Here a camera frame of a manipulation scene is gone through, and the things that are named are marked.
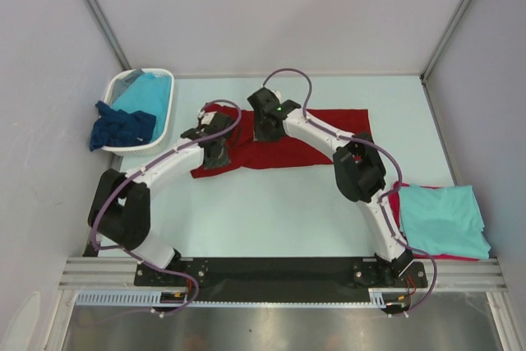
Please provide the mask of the red t shirt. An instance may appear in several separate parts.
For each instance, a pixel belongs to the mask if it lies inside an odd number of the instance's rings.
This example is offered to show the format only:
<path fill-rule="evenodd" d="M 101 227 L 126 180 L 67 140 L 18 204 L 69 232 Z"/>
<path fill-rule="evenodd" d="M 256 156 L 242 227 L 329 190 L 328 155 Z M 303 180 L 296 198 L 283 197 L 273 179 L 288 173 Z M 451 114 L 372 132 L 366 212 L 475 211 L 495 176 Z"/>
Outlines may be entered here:
<path fill-rule="evenodd" d="M 371 131 L 369 112 L 366 109 L 312 109 L 310 113 L 323 122 L 346 132 Z M 236 169 L 282 169 L 328 165 L 332 160 L 308 144 L 284 137 L 276 142 L 259 142 L 253 137 L 254 113 L 243 110 L 241 122 L 228 139 L 230 164 L 217 169 L 201 166 L 193 169 L 194 178 L 208 178 L 231 172 Z"/>

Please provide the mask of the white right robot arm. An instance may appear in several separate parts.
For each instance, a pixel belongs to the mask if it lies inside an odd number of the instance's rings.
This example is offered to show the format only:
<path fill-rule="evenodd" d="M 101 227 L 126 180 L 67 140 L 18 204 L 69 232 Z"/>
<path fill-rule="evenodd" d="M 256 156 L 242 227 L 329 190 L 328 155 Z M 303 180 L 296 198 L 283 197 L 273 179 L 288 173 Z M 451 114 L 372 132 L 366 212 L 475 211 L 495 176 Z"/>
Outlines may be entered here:
<path fill-rule="evenodd" d="M 265 87 L 247 98 L 254 111 L 254 137 L 279 141 L 288 136 L 332 160 L 339 192 L 362 210 L 376 241 L 379 276 L 389 286 L 408 278 L 413 253 L 399 231 L 387 198 L 386 170 L 370 135 L 342 131 L 321 121 L 300 104 L 280 101 Z"/>

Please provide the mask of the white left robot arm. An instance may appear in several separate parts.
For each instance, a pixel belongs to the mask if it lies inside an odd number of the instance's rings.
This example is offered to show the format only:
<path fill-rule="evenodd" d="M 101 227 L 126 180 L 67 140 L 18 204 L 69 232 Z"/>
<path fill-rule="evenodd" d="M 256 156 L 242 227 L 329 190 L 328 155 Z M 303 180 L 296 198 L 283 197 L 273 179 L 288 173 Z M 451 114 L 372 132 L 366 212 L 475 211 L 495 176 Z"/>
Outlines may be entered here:
<path fill-rule="evenodd" d="M 99 251 L 100 234 L 138 261 L 153 265 L 162 284 L 176 283 L 182 274 L 180 253 L 151 228 L 151 200 L 175 178 L 201 166 L 229 164 L 226 142 L 241 118 L 217 111 L 202 113 L 198 124 L 185 131 L 176 144 L 146 165 L 121 173 L 105 171 L 99 180 L 88 217 L 90 241 Z"/>

